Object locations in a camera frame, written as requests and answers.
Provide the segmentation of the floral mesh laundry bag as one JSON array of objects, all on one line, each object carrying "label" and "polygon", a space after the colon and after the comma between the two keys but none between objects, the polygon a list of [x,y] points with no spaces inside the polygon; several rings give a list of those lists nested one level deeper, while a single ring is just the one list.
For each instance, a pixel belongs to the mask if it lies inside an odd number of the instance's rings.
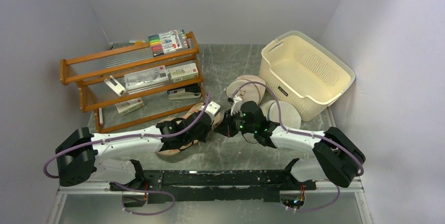
[{"label": "floral mesh laundry bag", "polygon": [[182,116],[165,118],[159,121],[156,127],[160,129],[161,134],[174,134],[191,125],[199,114],[204,112],[202,117],[198,118],[198,121],[183,134],[162,138],[164,144],[157,153],[160,155],[175,155],[194,144],[205,142],[208,133],[214,130],[223,120],[220,106],[217,103],[211,102],[207,108],[210,109],[210,114],[204,111],[204,104],[201,102],[194,105]]}]

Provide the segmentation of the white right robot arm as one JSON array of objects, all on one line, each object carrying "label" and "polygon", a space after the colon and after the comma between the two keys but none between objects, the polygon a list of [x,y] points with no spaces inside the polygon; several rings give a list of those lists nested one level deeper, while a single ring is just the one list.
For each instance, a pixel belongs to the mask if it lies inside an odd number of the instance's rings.
[{"label": "white right robot arm", "polygon": [[307,154],[307,158],[290,162],[283,183],[288,189],[297,189],[303,182],[326,179],[334,185],[347,188],[362,174],[365,155],[338,128],[326,131],[286,129],[264,116],[255,102],[246,102],[240,111],[227,110],[215,132],[226,137],[250,133],[262,146],[286,148]]}]

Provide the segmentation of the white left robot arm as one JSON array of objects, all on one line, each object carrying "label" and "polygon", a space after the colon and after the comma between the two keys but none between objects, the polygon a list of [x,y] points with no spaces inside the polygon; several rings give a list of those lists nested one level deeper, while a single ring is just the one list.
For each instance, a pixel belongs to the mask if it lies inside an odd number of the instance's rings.
[{"label": "white left robot arm", "polygon": [[55,150],[59,185],[70,187],[86,181],[111,181],[139,190],[145,184],[140,163],[117,158],[137,152],[183,151],[204,142],[218,115],[197,111],[186,119],[175,118],[126,133],[90,133],[75,130]]}]

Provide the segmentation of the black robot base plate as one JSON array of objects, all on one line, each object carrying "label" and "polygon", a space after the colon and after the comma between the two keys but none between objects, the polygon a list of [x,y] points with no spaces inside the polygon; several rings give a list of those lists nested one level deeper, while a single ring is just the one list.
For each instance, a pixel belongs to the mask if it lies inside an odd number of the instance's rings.
[{"label": "black robot base plate", "polygon": [[313,181],[299,182],[288,170],[144,170],[126,184],[148,190],[147,203],[171,201],[263,200],[280,202],[283,191],[315,190]]}]

